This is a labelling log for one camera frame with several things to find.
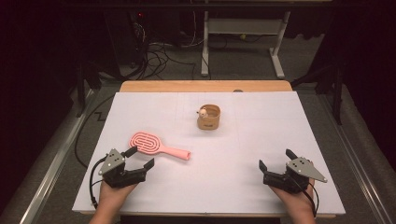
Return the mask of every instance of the table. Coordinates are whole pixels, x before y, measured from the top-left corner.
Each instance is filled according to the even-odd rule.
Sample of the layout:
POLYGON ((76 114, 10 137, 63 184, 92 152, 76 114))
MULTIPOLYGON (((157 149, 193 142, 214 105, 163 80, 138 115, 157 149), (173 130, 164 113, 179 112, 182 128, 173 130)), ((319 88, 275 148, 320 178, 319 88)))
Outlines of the table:
MULTIPOLYGON (((318 216, 345 213, 298 96, 283 80, 125 82, 107 116, 74 211, 93 212, 88 192, 93 164, 112 147, 126 150, 129 138, 141 129, 156 133, 168 147, 191 151, 191 159, 155 155, 156 164, 148 171, 146 182, 121 208, 124 215, 285 216, 283 204, 262 184, 258 161, 282 173, 289 160, 285 155, 287 147, 297 156, 309 156, 329 179, 326 184, 316 184, 318 216), (194 109, 209 101, 222 109, 220 126, 215 131, 202 131, 196 128, 194 109), (176 114, 168 108, 175 108, 176 114)), ((125 169, 140 168, 153 157, 136 154, 128 159, 125 169)))
MULTIPOLYGON (((287 0, 218 0, 220 2, 289 2, 287 0)), ((331 2, 332 0, 297 0, 295 2, 331 2)), ((208 11, 204 16, 204 45, 202 51, 201 74, 207 76, 209 74, 209 48, 208 38, 209 34, 235 34, 235 35, 276 35, 276 43, 273 48, 269 48, 269 54, 273 66, 276 71, 276 76, 279 79, 284 79, 282 65, 278 57, 280 45, 282 43, 283 35, 288 26, 290 11, 285 11, 282 19, 278 20, 248 20, 248 19, 216 19, 209 18, 208 11)))

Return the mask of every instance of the small wooden bowl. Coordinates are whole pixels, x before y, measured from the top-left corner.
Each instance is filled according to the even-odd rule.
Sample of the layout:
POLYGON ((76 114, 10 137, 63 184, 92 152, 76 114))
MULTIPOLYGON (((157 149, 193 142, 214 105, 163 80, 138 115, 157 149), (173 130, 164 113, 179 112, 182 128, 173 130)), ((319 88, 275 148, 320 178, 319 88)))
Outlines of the small wooden bowl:
POLYGON ((203 105, 200 109, 206 109, 207 117, 198 116, 198 128, 202 130, 216 130, 219 127, 220 108, 216 105, 203 105))

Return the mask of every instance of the black cable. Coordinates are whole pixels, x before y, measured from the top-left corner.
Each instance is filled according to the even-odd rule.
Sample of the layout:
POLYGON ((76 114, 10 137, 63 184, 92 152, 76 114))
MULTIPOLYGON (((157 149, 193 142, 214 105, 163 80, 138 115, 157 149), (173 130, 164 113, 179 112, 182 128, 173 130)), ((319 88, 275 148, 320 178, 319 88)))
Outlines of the black cable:
POLYGON ((174 63, 192 65, 191 79, 194 79, 194 70, 195 70, 195 65, 196 65, 195 63, 183 63, 183 62, 179 62, 179 61, 176 61, 176 60, 172 59, 172 58, 169 57, 169 55, 166 53, 165 47, 163 47, 163 54, 168 58, 169 61, 172 61, 172 62, 174 62, 174 63))
POLYGON ((207 66, 207 74, 209 75, 209 80, 212 80, 212 74, 210 73, 209 64, 207 64, 207 62, 206 62, 204 56, 201 56, 201 58, 202 58, 202 60, 204 61, 204 63, 206 64, 206 66, 207 66))
POLYGON ((233 40, 239 40, 239 41, 247 42, 247 43, 255 43, 255 42, 259 41, 262 37, 267 36, 267 35, 246 35, 246 37, 249 37, 249 36, 256 37, 253 40, 242 39, 241 35, 224 35, 224 36, 225 36, 225 38, 230 38, 233 40))
POLYGON ((154 57, 154 58, 150 58, 148 61, 151 61, 151 60, 154 60, 154 59, 158 59, 158 61, 159 61, 160 63, 157 64, 157 65, 151 65, 152 67, 155 66, 155 69, 154 69, 154 70, 151 69, 151 66, 150 66, 149 68, 151 69, 151 74, 146 75, 145 77, 143 77, 143 79, 146 79, 146 78, 149 78, 149 77, 153 77, 153 76, 156 76, 156 77, 158 77, 159 79, 163 79, 163 78, 159 77, 158 74, 160 74, 160 73, 165 69, 167 60, 165 60, 164 58, 161 58, 155 51, 149 51, 148 53, 151 53, 151 54, 154 54, 154 55, 157 56, 157 57, 154 57))
POLYGON ((290 179, 294 182, 294 184, 301 190, 301 192, 305 195, 305 197, 309 200, 309 202, 312 203, 312 213, 314 214, 314 217, 317 216, 317 209, 315 209, 315 203, 312 197, 297 183, 297 181, 290 177, 290 179))
POLYGON ((92 114, 95 113, 95 111, 101 106, 103 105, 106 101, 108 101, 109 99, 113 98, 114 95, 111 95, 109 97, 107 97, 102 103, 100 103, 91 113, 90 115, 88 115, 88 117, 84 120, 84 122, 81 125, 81 128, 78 130, 78 134, 76 137, 76 143, 75 143, 75 148, 74 148, 74 152, 75 152, 75 157, 77 159, 77 161, 79 162, 79 164, 81 164, 83 167, 85 167, 86 169, 88 169, 88 165, 86 165, 78 156, 78 149, 77 149, 77 145, 78 145, 78 139, 81 136, 81 132, 85 127, 85 124, 87 123, 88 119, 90 119, 90 117, 92 116, 92 114))
POLYGON ((99 65, 98 63, 95 63, 95 62, 92 62, 92 61, 87 61, 87 63, 90 64, 92 67, 94 67, 96 69, 96 72, 103 71, 106 74, 114 77, 115 79, 117 79, 119 81, 128 80, 127 77, 123 77, 121 74, 118 74, 118 73, 112 73, 112 72, 108 71, 107 69, 105 69, 103 66, 99 65))
POLYGON ((149 64, 146 55, 145 55, 145 57, 144 57, 144 59, 143 59, 142 62, 143 62, 143 68, 142 68, 142 70, 141 70, 140 73, 138 74, 138 77, 137 77, 135 80, 141 80, 142 77, 143 77, 143 75, 145 75, 145 73, 146 73, 146 70, 147 70, 148 64, 149 64))
POLYGON ((92 167, 92 169, 91 169, 91 175, 90 175, 90 196, 91 196, 92 205, 93 205, 93 207, 94 207, 95 209, 96 209, 97 206, 98 206, 98 202, 96 201, 95 196, 93 196, 93 192, 92 192, 92 186, 93 186, 93 183, 92 183, 92 180, 93 180, 93 173, 95 172, 96 167, 97 167, 100 163, 104 162, 104 161, 106 160, 106 158, 107 158, 107 155, 106 155, 105 157, 103 157, 102 159, 100 159, 99 161, 97 161, 96 164, 95 164, 95 165, 92 167))
POLYGON ((148 65, 149 65, 149 60, 148 60, 148 51, 146 51, 145 52, 145 54, 144 54, 144 56, 143 56, 143 61, 145 62, 145 68, 144 68, 144 70, 139 74, 139 76, 136 78, 136 80, 142 80, 143 79, 143 77, 144 77, 144 75, 145 75, 145 73, 146 73, 146 70, 147 70, 147 67, 148 67, 148 65))
POLYGON ((163 52, 160 52, 160 51, 149 51, 148 53, 154 54, 156 56, 156 57, 148 59, 149 62, 152 61, 152 60, 155 60, 155 59, 158 59, 158 62, 159 62, 159 64, 148 64, 148 67, 150 69, 151 69, 151 67, 156 67, 156 69, 158 69, 158 67, 160 67, 160 66, 163 66, 163 65, 166 66, 166 63, 168 62, 168 59, 165 60, 164 58, 160 57, 160 55, 158 55, 158 53, 163 53, 163 52))
POLYGON ((154 42, 154 43, 151 43, 150 46, 151 46, 151 47, 153 47, 153 46, 158 46, 158 47, 160 47, 160 48, 159 48, 159 49, 156 49, 155 51, 160 51, 160 50, 162 50, 162 49, 165 48, 165 43, 163 42, 163 43, 160 45, 159 43, 154 42))
POLYGON ((94 186, 95 184, 100 183, 100 182, 102 182, 102 181, 103 181, 103 179, 102 179, 102 180, 98 180, 98 181, 96 181, 95 183, 93 183, 92 186, 94 186))
POLYGON ((130 74, 126 75, 126 77, 131 79, 131 77, 134 77, 134 76, 138 75, 139 73, 144 71, 144 69, 146 69, 145 60, 142 60, 142 62, 139 64, 139 66, 133 72, 131 72, 130 74))
POLYGON ((318 212, 319 209, 319 195, 317 190, 315 189, 314 185, 309 183, 309 185, 312 187, 312 189, 314 190, 315 194, 317 195, 317 208, 315 209, 315 214, 318 212))

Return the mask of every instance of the black wall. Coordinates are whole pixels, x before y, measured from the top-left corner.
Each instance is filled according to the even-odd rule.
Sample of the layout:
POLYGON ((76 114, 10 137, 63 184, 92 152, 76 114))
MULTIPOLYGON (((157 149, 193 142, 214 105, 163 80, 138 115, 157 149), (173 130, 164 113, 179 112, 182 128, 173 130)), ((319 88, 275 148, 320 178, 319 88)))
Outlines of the black wall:
POLYGON ((344 67, 344 81, 377 144, 396 170, 396 4, 340 8, 311 66, 344 67))
POLYGON ((73 102, 73 56, 55 10, 37 2, 0 8, 1 147, 3 212, 73 102))

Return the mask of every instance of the human hand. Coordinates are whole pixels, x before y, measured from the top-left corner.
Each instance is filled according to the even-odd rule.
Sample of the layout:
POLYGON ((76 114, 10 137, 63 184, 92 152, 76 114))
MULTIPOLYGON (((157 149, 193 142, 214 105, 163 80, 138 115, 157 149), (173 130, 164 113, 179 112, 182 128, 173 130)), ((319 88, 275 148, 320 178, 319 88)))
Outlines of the human hand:
MULTIPOLYGON (((311 198, 313 198, 313 186, 315 184, 315 180, 309 179, 309 183, 312 186, 308 185, 306 192, 311 198)), ((282 189, 277 189, 271 186, 270 189, 279 197, 283 204, 285 204, 286 210, 294 224, 316 223, 312 212, 312 203, 302 192, 290 194, 282 189)))
POLYGON ((93 215, 90 224, 107 224, 112 223, 113 218, 120 211, 128 195, 136 188, 137 184, 124 187, 122 189, 113 189, 105 181, 102 181, 100 187, 99 204, 93 215))

